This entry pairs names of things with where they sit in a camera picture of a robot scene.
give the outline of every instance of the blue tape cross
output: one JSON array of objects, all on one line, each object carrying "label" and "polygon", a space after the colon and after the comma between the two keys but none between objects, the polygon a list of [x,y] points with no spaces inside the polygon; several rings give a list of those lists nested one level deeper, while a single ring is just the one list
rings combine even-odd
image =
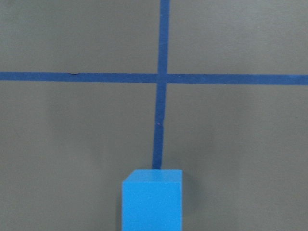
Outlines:
[{"label": "blue tape cross", "polygon": [[0,72],[0,81],[156,83],[153,169],[160,169],[162,165],[166,90],[168,83],[308,85],[308,75],[168,74],[169,11],[170,0],[160,0],[157,74]]}]

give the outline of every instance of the bright blue box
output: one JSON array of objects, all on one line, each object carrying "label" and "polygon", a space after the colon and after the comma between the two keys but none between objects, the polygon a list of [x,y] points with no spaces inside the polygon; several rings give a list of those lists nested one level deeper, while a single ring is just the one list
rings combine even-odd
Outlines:
[{"label": "bright blue box", "polygon": [[122,231],[182,230],[182,170],[135,170],[122,185]]}]

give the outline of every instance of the vertical blue line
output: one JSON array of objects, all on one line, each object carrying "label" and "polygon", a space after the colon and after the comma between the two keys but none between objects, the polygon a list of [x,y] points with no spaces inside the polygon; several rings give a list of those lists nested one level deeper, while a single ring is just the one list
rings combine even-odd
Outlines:
[{"label": "vertical blue line", "polygon": [[156,87],[153,169],[161,169],[164,145],[164,119],[167,90],[168,40],[170,0],[160,0],[158,75]]}]

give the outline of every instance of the blue cube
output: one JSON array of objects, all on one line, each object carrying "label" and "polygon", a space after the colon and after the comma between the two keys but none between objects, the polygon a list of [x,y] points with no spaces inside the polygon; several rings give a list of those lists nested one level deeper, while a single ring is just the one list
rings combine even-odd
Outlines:
[{"label": "blue cube", "polygon": [[182,170],[135,170],[122,188],[123,231],[182,230]]}]

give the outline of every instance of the gray floor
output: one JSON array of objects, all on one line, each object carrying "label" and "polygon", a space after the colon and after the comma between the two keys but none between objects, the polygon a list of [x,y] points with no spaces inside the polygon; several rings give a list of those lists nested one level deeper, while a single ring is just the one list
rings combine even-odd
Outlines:
[{"label": "gray floor", "polygon": [[[170,73],[308,74],[305,0],[172,0]],[[159,0],[0,0],[0,71],[155,73]],[[119,231],[155,84],[0,82],[0,230]],[[184,230],[306,231],[306,86],[167,87]]]}]

